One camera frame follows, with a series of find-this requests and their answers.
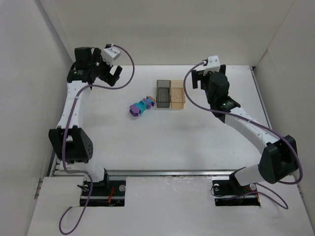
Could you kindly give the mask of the teal lego brick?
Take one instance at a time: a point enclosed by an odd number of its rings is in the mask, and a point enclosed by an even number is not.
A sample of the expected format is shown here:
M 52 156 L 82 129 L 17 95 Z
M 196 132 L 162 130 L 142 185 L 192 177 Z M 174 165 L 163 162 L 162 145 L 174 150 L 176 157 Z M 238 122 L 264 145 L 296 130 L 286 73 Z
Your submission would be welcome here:
M 134 103 L 134 105 L 137 108 L 137 114 L 141 115 L 143 112 L 147 109 L 147 104 L 144 102 L 144 100 L 141 100 L 137 103 Z

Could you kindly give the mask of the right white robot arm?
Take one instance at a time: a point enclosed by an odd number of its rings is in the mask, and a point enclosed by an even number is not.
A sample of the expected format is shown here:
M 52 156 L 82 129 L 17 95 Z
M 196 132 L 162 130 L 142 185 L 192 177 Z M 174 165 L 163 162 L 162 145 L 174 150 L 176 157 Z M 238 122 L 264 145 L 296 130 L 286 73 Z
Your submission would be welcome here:
M 210 106 L 208 111 L 250 141 L 261 154 L 261 159 L 258 164 L 242 167 L 231 173 L 229 179 L 220 185 L 221 189 L 227 194 L 235 194 L 240 188 L 250 184 L 263 181 L 270 184 L 281 182 L 284 177 L 301 167 L 296 141 L 290 135 L 281 136 L 254 121 L 241 105 L 229 96 L 230 84 L 225 70 L 225 65 L 221 65 L 218 71 L 192 70 L 192 87 L 205 91 Z

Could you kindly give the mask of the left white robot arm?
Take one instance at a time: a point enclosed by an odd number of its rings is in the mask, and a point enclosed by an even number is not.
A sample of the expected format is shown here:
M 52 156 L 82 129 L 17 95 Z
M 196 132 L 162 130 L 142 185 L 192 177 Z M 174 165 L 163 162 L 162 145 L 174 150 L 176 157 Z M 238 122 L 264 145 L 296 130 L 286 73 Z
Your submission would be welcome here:
M 48 137 L 57 158 L 63 164 L 85 163 L 93 156 L 91 139 L 83 130 L 84 109 L 96 79 L 113 87 L 119 80 L 122 67 L 111 73 L 113 63 L 121 55 L 120 48 L 108 44 L 105 48 L 78 47 L 75 61 L 66 79 L 67 96 L 61 118 Z

